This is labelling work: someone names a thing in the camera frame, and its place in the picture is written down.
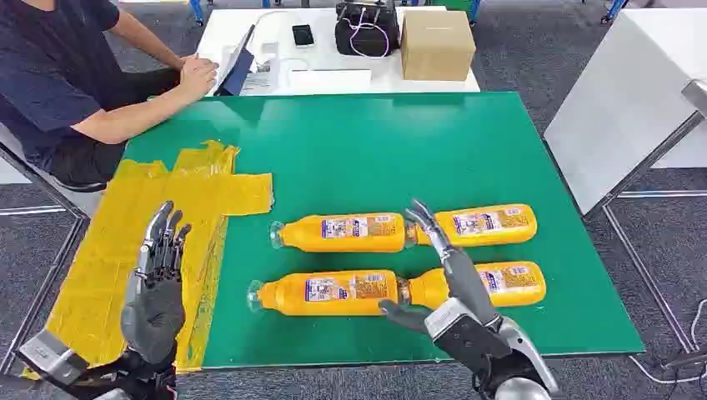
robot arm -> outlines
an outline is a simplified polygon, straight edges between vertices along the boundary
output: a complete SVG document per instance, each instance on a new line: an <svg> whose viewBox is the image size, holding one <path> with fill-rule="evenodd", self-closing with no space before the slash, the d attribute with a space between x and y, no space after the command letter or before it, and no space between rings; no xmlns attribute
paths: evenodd
<svg viewBox="0 0 707 400"><path fill-rule="evenodd" d="M128 342L115 361L88 368L71 348L43 330L18 349L42 379L78 399L176 398L175 338L184 324L180 272L187 224L175 234L180 211L164 203L153 216L128 279L120 328Z"/></svg>
<svg viewBox="0 0 707 400"><path fill-rule="evenodd" d="M407 218L429 236L444 267L449 300L433 312L407 310L389 300L379 306L403 327L427 334L435 346L474 373L483 398L549 399L557 383L529 337L494 308L467 253L453 247L421 202L405 209Z"/></svg>

yellow tape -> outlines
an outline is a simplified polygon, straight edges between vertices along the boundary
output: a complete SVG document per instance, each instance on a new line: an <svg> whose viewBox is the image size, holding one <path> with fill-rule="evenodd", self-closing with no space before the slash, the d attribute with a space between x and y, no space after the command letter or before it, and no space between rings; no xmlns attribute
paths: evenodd
<svg viewBox="0 0 707 400"><path fill-rule="evenodd" d="M193 225L183 271L187 320L178 335L179 371L201 367L213 316L228 226L224 216L268 213L272 175L232 175L238 149L218 142L184 149L168 172L161 162L123 160L108 184L47 328L92 365L113 361L125 348L120 312L149 219L166 200Z"/></svg>

green table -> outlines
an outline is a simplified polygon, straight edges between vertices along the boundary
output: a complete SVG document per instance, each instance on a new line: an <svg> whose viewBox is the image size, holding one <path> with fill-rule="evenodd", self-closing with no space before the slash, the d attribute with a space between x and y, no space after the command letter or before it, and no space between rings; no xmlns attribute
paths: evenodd
<svg viewBox="0 0 707 400"><path fill-rule="evenodd" d="M502 309L545 355L644 351L573 203L515 93L415 93L207 99L133 139L126 158L170 168L206 139L242 148L238 173L273 173L269 214L228 223L204 368L415 362L448 358L383 317L285 317L250 311L254 279L388 268L406 278L436 268L431 247L394 254L275 250L273 220L309 214L399 212L527 203L529 242L474 247L476 262L530 260L548 285L533 306Z"/></svg>

yellow bottle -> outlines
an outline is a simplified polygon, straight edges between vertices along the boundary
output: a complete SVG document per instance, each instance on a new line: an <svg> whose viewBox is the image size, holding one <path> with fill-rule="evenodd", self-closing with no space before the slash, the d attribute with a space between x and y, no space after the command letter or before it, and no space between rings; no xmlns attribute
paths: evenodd
<svg viewBox="0 0 707 400"><path fill-rule="evenodd" d="M473 247L521 243L538 231L533 209L525 204L505 204L434 214L439 226L454 246ZM415 226L415 242L430 244L429 238Z"/></svg>
<svg viewBox="0 0 707 400"><path fill-rule="evenodd" d="M496 262L476 266L494 306L523 306L542 300L545 280L533 262ZM276 281L253 282L248 289L252 309L270 308L290 316L380 315L378 303L389 299L430 309L447 300L442 268L415 279L388 270L293 273Z"/></svg>
<svg viewBox="0 0 707 400"><path fill-rule="evenodd" d="M434 214L454 246L520 243L538 230L532 208L506 204ZM394 212L310 215L297 222L273 222L275 248L293 246L310 253L395 253L415 244L429 245L420 227Z"/></svg>
<svg viewBox="0 0 707 400"><path fill-rule="evenodd" d="M273 222L273 246L310 253L395 253L405 247L405 221L393 212L310 215L297 222Z"/></svg>
<svg viewBox="0 0 707 400"><path fill-rule="evenodd" d="M378 302L398 302L393 271L291 273L276 282L251 283L252 309L278 310L285 315L379 315Z"/></svg>
<svg viewBox="0 0 707 400"><path fill-rule="evenodd" d="M496 307L527 306L545 297L546 286L538 264L530 261L477 264L481 281ZM449 287L442 268L408 281L410 302L436 310L447 301Z"/></svg>

bottle label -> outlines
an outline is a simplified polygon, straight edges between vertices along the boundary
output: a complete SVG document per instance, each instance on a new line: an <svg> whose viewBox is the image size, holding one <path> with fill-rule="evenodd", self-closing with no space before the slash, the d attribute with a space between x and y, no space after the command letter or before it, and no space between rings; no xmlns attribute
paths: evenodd
<svg viewBox="0 0 707 400"><path fill-rule="evenodd" d="M538 289L538 281L525 266L511 266L500 270L479 272L489 293L520 293Z"/></svg>
<svg viewBox="0 0 707 400"><path fill-rule="evenodd" d="M394 235L396 231L395 220L391 215L335 218L322 221L322 238L325 239L390 236Z"/></svg>
<svg viewBox="0 0 707 400"><path fill-rule="evenodd" d="M508 208L502 212L462 212L454 215L452 220L459 236L521 228L529 223L519 208Z"/></svg>
<svg viewBox="0 0 707 400"><path fill-rule="evenodd" d="M307 302L387 297L388 284L382 273L357 274L349 280L313 277L304 283L304 300Z"/></svg>

